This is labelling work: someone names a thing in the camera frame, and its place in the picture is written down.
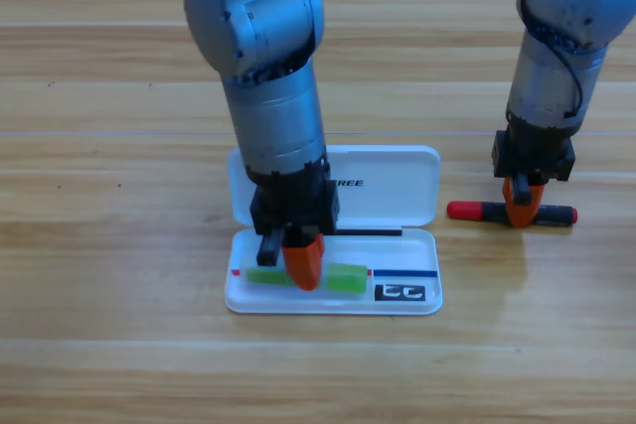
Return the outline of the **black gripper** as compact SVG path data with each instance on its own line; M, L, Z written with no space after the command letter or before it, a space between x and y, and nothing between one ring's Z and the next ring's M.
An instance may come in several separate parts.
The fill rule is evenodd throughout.
M522 228L536 217L544 185L552 179L568 180L575 161L571 137L576 127L544 128L513 113L506 119L507 128L496 132L492 149L494 176L505 179L502 192L512 227Z
M336 233L340 211L329 161L320 158L290 174L248 170L247 176L256 185L249 211L261 237L257 264L274 266L282 248L293 282L301 290L315 290L322 276L323 234Z

